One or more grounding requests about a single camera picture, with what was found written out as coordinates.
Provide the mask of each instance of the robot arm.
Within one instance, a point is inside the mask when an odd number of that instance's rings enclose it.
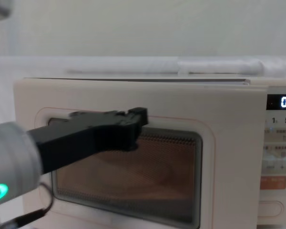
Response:
[[[63,123],[28,132],[15,123],[0,124],[0,204],[37,188],[42,174],[102,151],[136,149],[147,123],[147,110],[134,108],[71,113]]]

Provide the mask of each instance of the microwave door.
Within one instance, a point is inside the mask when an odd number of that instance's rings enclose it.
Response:
[[[34,226],[256,227],[262,164],[256,152],[263,148],[266,91],[250,85],[18,82],[16,117],[27,129],[54,125],[78,110],[142,106],[150,115],[135,152],[103,152],[44,176],[57,200]],[[48,201],[42,189],[31,192],[25,211]]]

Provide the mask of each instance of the microwave door window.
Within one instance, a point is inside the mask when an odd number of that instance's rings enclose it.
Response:
[[[49,124],[61,121],[51,119]],[[198,228],[199,135],[144,128],[138,144],[136,151],[101,152],[53,172],[55,197],[180,228]]]

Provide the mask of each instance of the digital display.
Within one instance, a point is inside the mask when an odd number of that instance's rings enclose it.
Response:
[[[267,110],[286,110],[286,94],[269,94]]]

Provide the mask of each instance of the microwave control panel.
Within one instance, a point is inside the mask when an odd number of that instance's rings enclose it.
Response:
[[[267,95],[259,225],[286,224],[286,87]]]

